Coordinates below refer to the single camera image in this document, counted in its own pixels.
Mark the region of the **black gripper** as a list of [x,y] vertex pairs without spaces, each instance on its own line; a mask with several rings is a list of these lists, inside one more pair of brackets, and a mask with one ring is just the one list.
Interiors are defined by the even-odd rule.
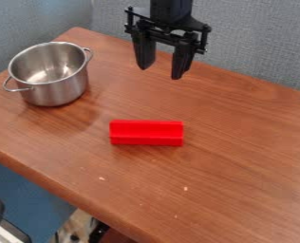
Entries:
[[145,70],[155,62],[157,43],[175,47],[171,61],[171,79],[178,80],[189,71],[194,52],[204,54],[209,33],[209,24],[192,16],[193,0],[150,0],[150,7],[129,6],[126,32],[134,36],[134,51],[138,67]]

